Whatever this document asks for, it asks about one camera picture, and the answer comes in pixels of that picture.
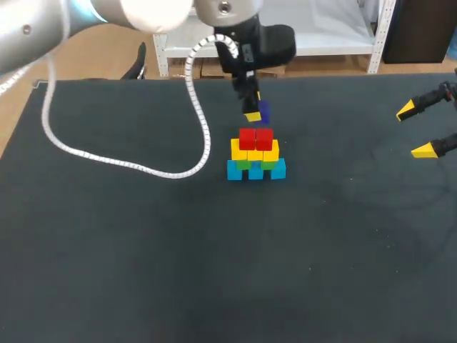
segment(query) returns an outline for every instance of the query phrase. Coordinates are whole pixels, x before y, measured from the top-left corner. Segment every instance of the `green block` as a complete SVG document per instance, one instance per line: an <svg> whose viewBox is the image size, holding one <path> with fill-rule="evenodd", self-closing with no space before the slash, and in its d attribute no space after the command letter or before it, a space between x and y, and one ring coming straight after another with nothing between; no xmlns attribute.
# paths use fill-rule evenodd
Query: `green block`
<svg viewBox="0 0 457 343"><path fill-rule="evenodd" d="M262 162L261 168L262 170L273 170L276 167L277 162Z"/></svg>
<svg viewBox="0 0 457 343"><path fill-rule="evenodd" d="M238 170L249 170L251 168L251 161L236 161L236 168Z"/></svg>

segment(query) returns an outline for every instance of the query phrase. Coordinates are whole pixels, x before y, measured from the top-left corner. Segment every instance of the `black table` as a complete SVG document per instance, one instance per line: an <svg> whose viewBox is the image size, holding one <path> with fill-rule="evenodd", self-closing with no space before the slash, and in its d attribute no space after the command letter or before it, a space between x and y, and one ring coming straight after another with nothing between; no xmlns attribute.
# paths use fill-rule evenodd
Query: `black table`
<svg viewBox="0 0 457 343"><path fill-rule="evenodd" d="M227 81L196 85L213 151L181 181L58 150L41 84L0 160L0 342L455 342L457 153L410 151L457 118L395 117L453 77L262 81L288 178L241 183ZM170 172L203 148L182 81L61 82L51 125Z"/></svg>

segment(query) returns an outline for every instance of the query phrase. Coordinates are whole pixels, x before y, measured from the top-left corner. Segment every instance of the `black cabinet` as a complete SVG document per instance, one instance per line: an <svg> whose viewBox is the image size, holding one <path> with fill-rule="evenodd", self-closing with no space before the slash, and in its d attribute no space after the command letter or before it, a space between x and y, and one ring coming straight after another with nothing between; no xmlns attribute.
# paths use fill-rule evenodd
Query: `black cabinet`
<svg viewBox="0 0 457 343"><path fill-rule="evenodd" d="M457 26L457 0L398 0L384 62L441 63Z"/></svg>

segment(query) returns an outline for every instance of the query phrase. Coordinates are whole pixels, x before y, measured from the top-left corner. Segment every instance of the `black robotic claw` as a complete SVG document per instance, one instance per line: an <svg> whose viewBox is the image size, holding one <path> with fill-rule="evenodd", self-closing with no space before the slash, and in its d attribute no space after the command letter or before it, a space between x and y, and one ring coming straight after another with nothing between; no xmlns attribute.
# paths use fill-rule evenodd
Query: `black robotic claw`
<svg viewBox="0 0 457 343"><path fill-rule="evenodd" d="M219 61L231 74L233 87L243 100L243 112L249 121L260 120L260 93L256 70L289 63L296 55L295 31L286 25L262 26L259 16L229 27L216 27L238 43L239 56L234 59L224 43L216 43Z"/></svg>
<svg viewBox="0 0 457 343"><path fill-rule="evenodd" d="M443 82L437 90L427 94L412 98L405 106L397 113L399 121L404 121L412 116L424 112L428 107L437 104L442 100L447 102L452 101L454 108L457 110L457 84ZM414 149L411 153L417 159L438 159L445 156L446 153L457 149L457 134L452 134L444 139L436 139L429 143Z"/></svg>

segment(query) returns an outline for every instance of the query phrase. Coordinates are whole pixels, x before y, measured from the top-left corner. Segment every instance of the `block tower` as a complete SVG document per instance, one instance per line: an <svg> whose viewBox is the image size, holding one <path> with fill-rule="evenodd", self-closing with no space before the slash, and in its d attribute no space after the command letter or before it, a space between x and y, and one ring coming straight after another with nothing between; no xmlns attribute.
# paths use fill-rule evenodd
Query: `block tower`
<svg viewBox="0 0 457 343"><path fill-rule="evenodd" d="M231 140L231 160L227 161L227 179L262 180L265 173L272 180L286 178L286 162L279 158L279 143L272 129L240 129L239 138Z"/></svg>

